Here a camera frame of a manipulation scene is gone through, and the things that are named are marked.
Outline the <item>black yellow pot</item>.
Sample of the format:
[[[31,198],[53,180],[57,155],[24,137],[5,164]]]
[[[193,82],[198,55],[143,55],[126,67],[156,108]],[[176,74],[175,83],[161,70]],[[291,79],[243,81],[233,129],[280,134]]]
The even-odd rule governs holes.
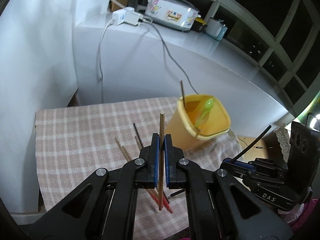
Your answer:
[[[191,30],[202,33],[207,28],[207,23],[200,17],[195,18]]]

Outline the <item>yellow plastic container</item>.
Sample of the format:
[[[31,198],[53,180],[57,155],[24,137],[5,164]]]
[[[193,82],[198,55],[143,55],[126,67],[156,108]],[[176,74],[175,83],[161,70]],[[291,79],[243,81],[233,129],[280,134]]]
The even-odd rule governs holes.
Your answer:
[[[212,95],[191,94],[177,101],[177,108],[166,124],[173,146],[193,150],[231,127],[231,119],[220,100]]]

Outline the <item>white power strip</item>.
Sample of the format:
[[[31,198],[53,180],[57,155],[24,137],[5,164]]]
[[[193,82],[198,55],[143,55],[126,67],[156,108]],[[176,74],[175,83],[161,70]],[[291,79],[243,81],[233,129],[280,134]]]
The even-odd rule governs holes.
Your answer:
[[[120,25],[126,23],[132,26],[139,25],[142,22],[143,15],[136,12],[133,7],[116,10],[112,13],[112,24]]]

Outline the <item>floral white rice cooker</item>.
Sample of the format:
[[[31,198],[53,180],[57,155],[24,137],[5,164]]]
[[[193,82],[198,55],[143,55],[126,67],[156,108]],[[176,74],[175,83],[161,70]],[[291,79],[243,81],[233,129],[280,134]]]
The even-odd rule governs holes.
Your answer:
[[[145,15],[153,22],[180,31],[189,31],[197,17],[199,9],[186,0],[146,0]]]

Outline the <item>green plastic spoon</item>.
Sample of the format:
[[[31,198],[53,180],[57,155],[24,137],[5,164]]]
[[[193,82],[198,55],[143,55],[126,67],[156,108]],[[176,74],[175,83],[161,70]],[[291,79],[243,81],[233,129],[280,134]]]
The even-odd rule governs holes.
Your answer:
[[[210,112],[213,108],[213,104],[214,104],[214,99],[210,98],[206,101],[206,103],[204,104],[203,107],[203,111],[201,116],[197,119],[196,123],[195,123],[195,127],[198,127],[199,124],[201,123],[201,121],[204,119],[205,115]]]

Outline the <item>window frame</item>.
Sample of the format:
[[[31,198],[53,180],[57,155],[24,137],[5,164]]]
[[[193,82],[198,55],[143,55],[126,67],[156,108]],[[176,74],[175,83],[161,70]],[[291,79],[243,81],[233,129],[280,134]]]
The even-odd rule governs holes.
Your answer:
[[[205,20],[221,20],[225,39],[271,80],[300,115],[319,92],[319,12],[312,0],[187,0]]]

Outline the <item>white blue kettle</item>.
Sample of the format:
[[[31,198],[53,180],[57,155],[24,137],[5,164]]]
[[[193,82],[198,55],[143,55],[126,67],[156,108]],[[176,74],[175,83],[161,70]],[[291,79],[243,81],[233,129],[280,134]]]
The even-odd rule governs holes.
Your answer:
[[[210,18],[209,21],[207,22],[207,27],[204,32],[211,38],[217,41],[221,41],[227,29],[228,28],[224,24],[223,20],[216,20],[216,19]]]

